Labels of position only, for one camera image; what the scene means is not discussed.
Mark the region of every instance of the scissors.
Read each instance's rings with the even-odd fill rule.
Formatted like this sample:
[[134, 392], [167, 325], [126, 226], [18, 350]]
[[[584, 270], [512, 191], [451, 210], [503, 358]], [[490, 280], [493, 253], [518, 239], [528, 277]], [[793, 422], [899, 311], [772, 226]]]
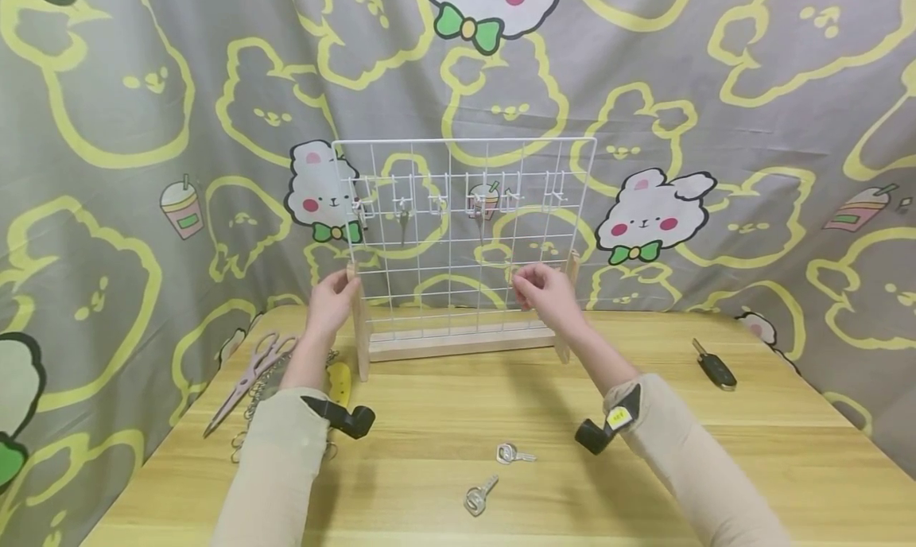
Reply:
[[[266, 348], [262, 349], [266, 340], [269, 340], [270, 343], [267, 344]], [[255, 344], [254, 349], [251, 351], [251, 361], [248, 362], [245, 374], [242, 374], [227, 400], [219, 407], [216, 415], [213, 416], [213, 419], [204, 429], [204, 437], [210, 435], [217, 426], [223, 423], [225, 417], [235, 408], [235, 404], [239, 403], [242, 400], [242, 396], [245, 396], [247, 391], [254, 385], [254, 381], [258, 380], [261, 374], [270, 370], [270, 367], [276, 364], [286, 352], [289, 352], [284, 351], [283, 347], [289, 341], [292, 341], [293, 346], [295, 346], [296, 340], [296, 336], [287, 336], [281, 340], [281, 336], [277, 332], [267, 332], [267, 335], [261, 338], [258, 344]]]

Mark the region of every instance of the wrist mount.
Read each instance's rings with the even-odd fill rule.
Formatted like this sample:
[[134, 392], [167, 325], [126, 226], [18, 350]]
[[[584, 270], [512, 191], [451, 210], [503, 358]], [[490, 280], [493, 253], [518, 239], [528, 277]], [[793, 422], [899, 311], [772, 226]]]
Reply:
[[324, 400], [300, 396], [301, 400], [313, 410], [315, 414], [331, 422], [331, 427], [347, 434], [350, 438], [358, 440], [369, 433], [375, 422], [375, 413], [366, 406], [356, 406], [350, 414], [340, 404]]
[[583, 421], [575, 433], [576, 442], [582, 444], [593, 455], [599, 455], [607, 448], [607, 445], [611, 443], [617, 433], [620, 433], [637, 420], [641, 394], [642, 386], [635, 385], [627, 396], [624, 396], [620, 402], [611, 407], [610, 412], [607, 413], [607, 418], [604, 419], [603, 428], [599, 428], [591, 420]]

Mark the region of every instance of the wooden base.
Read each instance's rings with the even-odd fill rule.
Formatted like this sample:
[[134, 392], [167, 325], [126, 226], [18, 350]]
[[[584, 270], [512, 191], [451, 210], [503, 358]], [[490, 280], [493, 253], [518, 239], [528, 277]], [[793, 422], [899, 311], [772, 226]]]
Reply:
[[427, 359], [430, 356], [552, 347], [553, 331], [540, 320], [528, 323], [452, 326], [423, 331], [376, 332], [369, 339], [369, 360]]
[[[575, 289], [579, 275], [579, 254], [570, 251], [563, 266]], [[347, 266], [349, 278], [356, 276], [353, 264]], [[570, 360], [570, 348], [545, 328], [540, 320], [523, 323], [485, 324], [483, 326], [452, 326], [428, 330], [376, 332], [372, 334], [369, 311], [360, 286], [351, 305], [356, 336], [356, 360], [359, 379], [369, 379], [369, 362], [388, 360], [427, 359], [430, 356], [499, 352], [521, 348], [555, 347], [560, 361]]]

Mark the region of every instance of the silver key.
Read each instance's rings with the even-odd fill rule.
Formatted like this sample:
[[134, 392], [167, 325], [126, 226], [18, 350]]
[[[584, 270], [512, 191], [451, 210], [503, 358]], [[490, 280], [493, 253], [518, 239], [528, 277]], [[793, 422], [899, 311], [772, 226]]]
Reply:
[[511, 464], [512, 462], [534, 462], [536, 456], [530, 453], [519, 453], [518, 448], [513, 444], [500, 444], [496, 446], [496, 461], [501, 464]]
[[483, 510], [487, 509], [487, 495], [489, 495], [498, 481], [499, 475], [494, 475], [482, 487], [468, 489], [468, 494], [464, 496], [464, 509], [468, 510], [468, 513], [474, 517], [481, 515]]
[[406, 237], [406, 224], [410, 221], [410, 210], [405, 208], [402, 204], [402, 214], [398, 218], [398, 221], [402, 224], [402, 246], [404, 246], [404, 240]]
[[483, 209], [474, 210], [474, 220], [477, 223], [477, 231], [480, 233], [480, 245], [483, 246]]

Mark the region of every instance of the wooden upright post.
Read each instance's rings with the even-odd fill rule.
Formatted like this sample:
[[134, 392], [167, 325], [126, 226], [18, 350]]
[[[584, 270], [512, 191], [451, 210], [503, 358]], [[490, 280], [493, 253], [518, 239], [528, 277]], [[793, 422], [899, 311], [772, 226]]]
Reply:
[[[346, 266], [347, 282], [356, 278], [356, 266], [348, 263]], [[359, 379], [363, 382], [369, 379], [369, 336], [372, 335], [372, 324], [369, 324], [369, 308], [363, 298], [363, 286], [356, 290], [350, 310], [353, 312], [353, 332], [356, 338], [356, 365], [359, 368]]]
[[[565, 272], [566, 276], [569, 277], [569, 280], [572, 282], [572, 290], [575, 290], [575, 281], [579, 277], [579, 253], [575, 250], [571, 250], [570, 256], [566, 258], [563, 272]], [[567, 346], [566, 342], [563, 342], [562, 338], [559, 336], [557, 336], [554, 341], [553, 348], [557, 351], [557, 355], [560, 356], [560, 361], [563, 362], [563, 364], [567, 364], [567, 362], [570, 361], [570, 347]]]

